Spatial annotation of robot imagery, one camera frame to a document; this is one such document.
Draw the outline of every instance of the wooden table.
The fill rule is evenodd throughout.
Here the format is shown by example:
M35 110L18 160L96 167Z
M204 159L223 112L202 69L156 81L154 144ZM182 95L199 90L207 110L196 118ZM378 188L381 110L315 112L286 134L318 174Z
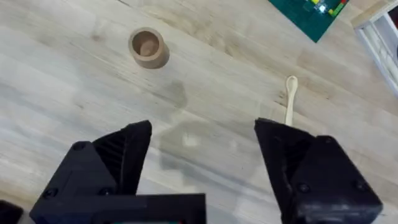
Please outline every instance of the wooden table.
M398 219L398 101L350 20L352 0L314 44L266 0L0 0L0 198L30 209L78 140L128 123L154 127L139 192L206 192L208 223L280 223L254 134L283 122L337 138ZM169 63L131 57L153 27Z

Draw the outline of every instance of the wooden spoon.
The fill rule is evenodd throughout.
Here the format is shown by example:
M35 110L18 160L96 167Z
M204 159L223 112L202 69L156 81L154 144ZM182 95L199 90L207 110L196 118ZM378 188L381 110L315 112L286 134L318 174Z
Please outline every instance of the wooden spoon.
M286 79L286 91L287 91L287 107L285 115L285 124L291 126L293 124L293 103L294 96L297 92L299 81L297 77L291 76Z

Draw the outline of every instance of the black plastic part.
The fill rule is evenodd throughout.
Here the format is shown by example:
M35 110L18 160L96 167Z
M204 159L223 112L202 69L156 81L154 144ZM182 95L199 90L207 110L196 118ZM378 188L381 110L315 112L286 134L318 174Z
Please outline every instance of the black plastic part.
M36 224L206 223L205 194L136 195L149 121L76 142L30 212Z
M340 145L267 119L256 120L283 224L369 224L382 203Z
M5 200L0 200L0 223L16 224L24 213L23 209Z

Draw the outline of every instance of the wood grain surface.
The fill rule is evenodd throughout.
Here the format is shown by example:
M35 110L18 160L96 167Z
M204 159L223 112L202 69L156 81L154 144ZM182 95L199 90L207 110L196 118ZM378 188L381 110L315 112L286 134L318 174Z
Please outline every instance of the wood grain surface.
M70 145L149 119L140 194L205 192L208 223L280 223L253 130L284 120L334 136L398 219L398 100L350 20L314 44L266 0L0 0L0 198L29 210ZM158 70L127 41L140 27L170 49Z

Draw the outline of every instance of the wooden cup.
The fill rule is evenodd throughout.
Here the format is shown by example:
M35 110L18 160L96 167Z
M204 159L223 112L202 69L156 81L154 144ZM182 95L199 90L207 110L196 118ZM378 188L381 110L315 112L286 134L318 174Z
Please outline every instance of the wooden cup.
M144 68L161 68L170 57L169 48L161 34L149 27L140 28L131 34L129 49L134 60Z

